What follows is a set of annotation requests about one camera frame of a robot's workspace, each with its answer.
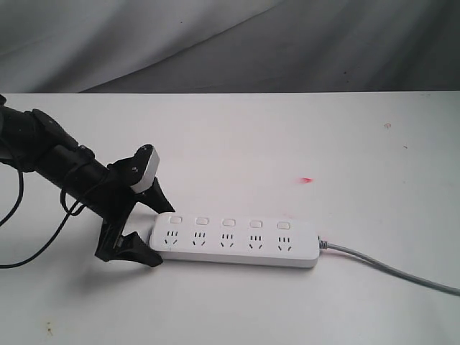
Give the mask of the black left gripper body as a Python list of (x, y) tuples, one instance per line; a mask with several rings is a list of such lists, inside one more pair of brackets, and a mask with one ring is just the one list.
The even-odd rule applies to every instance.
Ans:
[(102, 219), (95, 255), (109, 262), (114, 259), (114, 249), (122, 234), (137, 197), (129, 183), (134, 177), (130, 163), (132, 158), (118, 160), (108, 165), (108, 173), (100, 186), (89, 193), (87, 205)]

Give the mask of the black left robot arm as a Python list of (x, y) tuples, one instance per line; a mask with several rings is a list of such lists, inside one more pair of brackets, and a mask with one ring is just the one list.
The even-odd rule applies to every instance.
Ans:
[(19, 176), (19, 197), (24, 194), (24, 174), (36, 172), (60, 189), (65, 216), (89, 208), (103, 220), (95, 255), (137, 262), (149, 267), (162, 263), (136, 232), (123, 235), (137, 203), (156, 213), (172, 212), (157, 179), (159, 155), (151, 144), (133, 156), (102, 165), (89, 148), (79, 144), (52, 117), (39, 109), (18, 111), (1, 98), (1, 163)]

